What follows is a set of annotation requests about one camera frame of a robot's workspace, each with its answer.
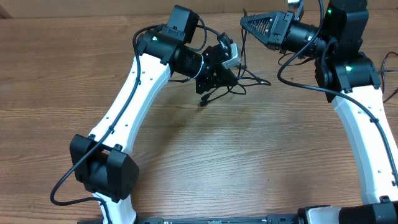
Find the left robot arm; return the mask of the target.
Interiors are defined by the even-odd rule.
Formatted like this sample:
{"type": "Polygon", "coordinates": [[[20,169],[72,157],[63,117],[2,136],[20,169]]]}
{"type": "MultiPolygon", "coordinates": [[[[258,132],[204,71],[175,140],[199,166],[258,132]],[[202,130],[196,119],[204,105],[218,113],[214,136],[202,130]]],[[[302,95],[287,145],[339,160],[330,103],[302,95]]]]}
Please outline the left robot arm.
{"type": "Polygon", "coordinates": [[[210,91],[238,82],[232,69],[241,61],[239,47],[225,33],[218,43],[189,47],[196,28],[209,32],[198,14],[175,6],[166,24],[145,27],[134,34],[134,60],[127,79],[103,119],[88,136],[70,143],[75,178],[92,193],[103,223],[135,223],[131,192],[139,168],[131,154],[138,130],[156,96],[174,73],[195,81],[208,103],[210,91]]]}

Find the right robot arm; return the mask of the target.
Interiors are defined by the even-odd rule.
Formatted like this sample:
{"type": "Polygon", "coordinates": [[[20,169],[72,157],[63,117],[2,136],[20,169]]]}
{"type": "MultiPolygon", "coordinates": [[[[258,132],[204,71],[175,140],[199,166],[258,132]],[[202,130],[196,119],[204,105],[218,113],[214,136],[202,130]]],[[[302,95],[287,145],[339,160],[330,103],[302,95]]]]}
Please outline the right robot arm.
{"type": "Polygon", "coordinates": [[[267,223],[396,223],[397,145],[387,122],[382,81],[361,50],[369,19],[366,1],[332,0],[320,7],[320,24],[301,21],[303,2],[287,12],[245,16],[242,28],[268,49],[314,61],[317,84],[343,123],[353,152],[362,204],[315,205],[295,215],[268,215],[267,223]]]}

